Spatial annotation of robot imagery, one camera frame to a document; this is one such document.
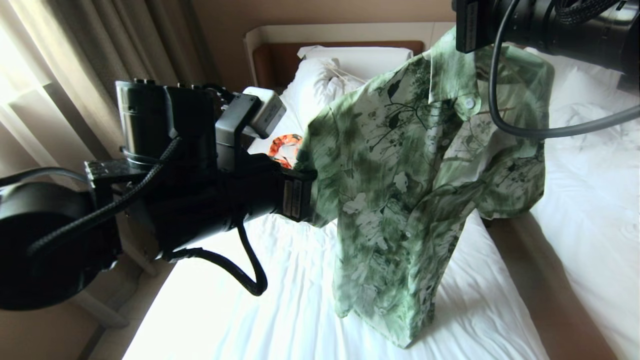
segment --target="white bedsheet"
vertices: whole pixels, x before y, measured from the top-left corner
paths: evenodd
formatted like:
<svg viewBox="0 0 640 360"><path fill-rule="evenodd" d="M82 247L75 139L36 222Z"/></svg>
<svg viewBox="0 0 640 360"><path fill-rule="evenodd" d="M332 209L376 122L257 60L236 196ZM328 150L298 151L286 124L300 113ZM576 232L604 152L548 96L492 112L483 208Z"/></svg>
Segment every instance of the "white bedsheet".
<svg viewBox="0 0 640 360"><path fill-rule="evenodd" d="M246 230L269 288L251 296L223 270L179 262L124 359L546 359L529 313L477 212L436 295L435 322L410 348L393 346L355 314L333 311L335 224L316 229L278 215ZM198 246L250 271L235 232Z"/></svg>

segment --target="beige curtain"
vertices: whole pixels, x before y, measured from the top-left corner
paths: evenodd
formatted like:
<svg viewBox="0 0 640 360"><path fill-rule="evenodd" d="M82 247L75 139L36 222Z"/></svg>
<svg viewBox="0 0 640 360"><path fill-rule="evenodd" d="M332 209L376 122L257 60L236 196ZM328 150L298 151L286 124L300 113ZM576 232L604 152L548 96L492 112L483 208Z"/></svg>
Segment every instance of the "beige curtain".
<svg viewBox="0 0 640 360"><path fill-rule="evenodd" d="M0 177L42 166L83 173L84 161L120 157L116 80L218 80L183 0L0 0L0 50ZM155 272L154 244L123 222L128 257L76 299L109 326L126 324L109 309L135 290L140 268Z"/></svg>

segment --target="floral shirt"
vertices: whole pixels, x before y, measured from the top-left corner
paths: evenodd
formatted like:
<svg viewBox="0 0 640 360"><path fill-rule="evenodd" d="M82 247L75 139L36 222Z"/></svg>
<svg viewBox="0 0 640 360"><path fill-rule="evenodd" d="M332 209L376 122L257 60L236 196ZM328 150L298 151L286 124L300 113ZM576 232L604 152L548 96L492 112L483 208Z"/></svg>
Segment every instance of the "floral shirt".
<svg viewBox="0 0 640 360"><path fill-rule="evenodd" d="M491 47L462 54L455 29L433 48L327 106L308 126L298 170L315 169L310 220L338 220L335 310L355 311L399 347L434 317L466 217L512 217L540 199L544 146L498 130L488 109ZM504 120L547 127L553 68L502 50Z"/></svg>

